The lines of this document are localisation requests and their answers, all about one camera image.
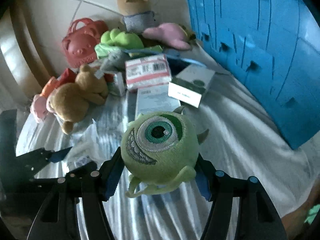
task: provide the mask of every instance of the white sheet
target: white sheet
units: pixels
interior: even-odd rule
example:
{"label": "white sheet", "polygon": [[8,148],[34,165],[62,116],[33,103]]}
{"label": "white sheet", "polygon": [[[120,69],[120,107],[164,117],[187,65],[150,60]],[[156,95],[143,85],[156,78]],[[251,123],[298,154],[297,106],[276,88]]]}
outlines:
{"label": "white sheet", "polygon": [[[193,51],[205,53],[200,49]],[[218,68],[214,60],[206,64],[215,70]],[[134,110],[135,95],[109,96],[104,106],[90,108],[71,136],[62,134],[53,116],[47,117],[44,124],[36,124],[30,116],[21,132],[17,155],[39,147],[59,150],[71,146],[93,118],[97,123],[100,150],[110,159],[120,145],[127,123],[134,119]],[[211,139],[201,145],[203,158],[232,177],[257,176],[281,217],[306,200],[319,173],[319,140],[314,137],[292,151],[268,114],[233,76],[216,74],[199,109],[186,106],[184,114],[193,120],[197,131],[210,128]],[[62,175],[61,164],[50,164],[37,177]],[[143,195],[136,199],[124,196],[128,185],[125,169],[115,195],[104,203],[116,239],[201,237],[211,203],[201,197],[194,181],[169,194]],[[227,239],[234,238],[237,209],[238,200],[235,199]],[[87,239],[81,204],[78,205],[78,220],[82,239]]]}

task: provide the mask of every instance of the plush horn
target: plush horn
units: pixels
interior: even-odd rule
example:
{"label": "plush horn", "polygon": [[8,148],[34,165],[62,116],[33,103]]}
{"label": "plush horn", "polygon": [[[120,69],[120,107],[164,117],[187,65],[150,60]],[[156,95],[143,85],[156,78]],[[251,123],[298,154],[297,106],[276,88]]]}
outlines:
{"label": "plush horn", "polygon": [[197,134],[198,143],[202,144],[209,134],[209,129],[205,130],[203,133]]}
{"label": "plush horn", "polygon": [[174,109],[173,112],[177,114],[182,114],[184,106],[179,106],[178,108]]}

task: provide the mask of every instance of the blue plastic crate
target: blue plastic crate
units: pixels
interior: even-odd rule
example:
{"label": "blue plastic crate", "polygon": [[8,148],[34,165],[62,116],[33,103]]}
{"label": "blue plastic crate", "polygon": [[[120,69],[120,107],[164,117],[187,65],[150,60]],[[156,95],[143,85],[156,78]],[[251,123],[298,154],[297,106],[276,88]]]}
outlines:
{"label": "blue plastic crate", "polygon": [[188,0],[205,51],[263,105],[292,149],[320,130],[320,28],[302,0]]}

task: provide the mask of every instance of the red silicone bear bag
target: red silicone bear bag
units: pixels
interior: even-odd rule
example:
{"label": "red silicone bear bag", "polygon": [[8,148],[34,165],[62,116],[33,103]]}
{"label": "red silicone bear bag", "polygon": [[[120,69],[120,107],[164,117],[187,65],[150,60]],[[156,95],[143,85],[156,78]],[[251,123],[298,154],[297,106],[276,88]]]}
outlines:
{"label": "red silicone bear bag", "polygon": [[[84,23],[84,26],[77,29],[79,22]],[[72,68],[97,59],[94,47],[100,43],[102,34],[107,30],[108,26],[101,20],[82,18],[71,24],[67,36],[62,40],[62,47]]]}

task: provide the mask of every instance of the white tile floor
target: white tile floor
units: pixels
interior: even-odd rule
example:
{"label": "white tile floor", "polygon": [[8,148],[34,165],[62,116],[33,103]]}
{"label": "white tile floor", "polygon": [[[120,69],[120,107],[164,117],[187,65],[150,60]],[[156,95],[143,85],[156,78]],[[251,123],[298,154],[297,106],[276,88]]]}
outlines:
{"label": "white tile floor", "polygon": [[[186,0],[150,0],[159,22],[176,22],[189,26]],[[61,41],[74,19],[103,19],[109,28],[122,27],[116,0],[26,0],[36,36],[57,74],[65,68]]]}

